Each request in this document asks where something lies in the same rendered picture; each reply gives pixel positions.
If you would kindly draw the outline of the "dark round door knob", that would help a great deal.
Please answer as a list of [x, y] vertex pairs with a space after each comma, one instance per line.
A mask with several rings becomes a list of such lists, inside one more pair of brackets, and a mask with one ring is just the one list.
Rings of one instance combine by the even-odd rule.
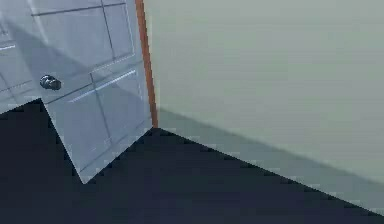
[[60, 90], [61, 89], [61, 81], [56, 79], [52, 75], [44, 75], [40, 81], [40, 86], [44, 89], [48, 90]]

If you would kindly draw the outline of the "pale blue panelled room door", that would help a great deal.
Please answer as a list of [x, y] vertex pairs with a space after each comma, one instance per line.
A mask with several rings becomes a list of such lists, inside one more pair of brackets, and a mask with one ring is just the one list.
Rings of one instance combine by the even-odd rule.
[[0, 22], [27, 79], [15, 95], [43, 102], [82, 182], [151, 128], [135, 0], [0, 0]]

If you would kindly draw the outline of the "orange wooden door frame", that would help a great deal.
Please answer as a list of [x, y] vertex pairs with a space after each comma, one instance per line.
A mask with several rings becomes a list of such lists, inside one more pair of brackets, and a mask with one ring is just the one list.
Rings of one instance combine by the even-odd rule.
[[146, 83], [147, 83], [147, 89], [148, 89], [148, 99], [149, 99], [149, 107], [150, 107], [150, 113], [151, 113], [151, 119], [152, 119], [152, 127], [157, 128], [158, 116], [157, 116], [155, 89], [154, 89], [152, 67], [151, 67], [151, 58], [150, 58], [150, 52], [149, 52], [149, 43], [148, 43], [146, 18], [145, 18], [145, 10], [144, 10], [144, 0], [135, 0], [135, 4], [136, 4], [136, 13], [137, 13], [137, 19], [138, 19], [142, 56], [143, 56], [144, 69], [145, 69], [145, 77], [146, 77]]

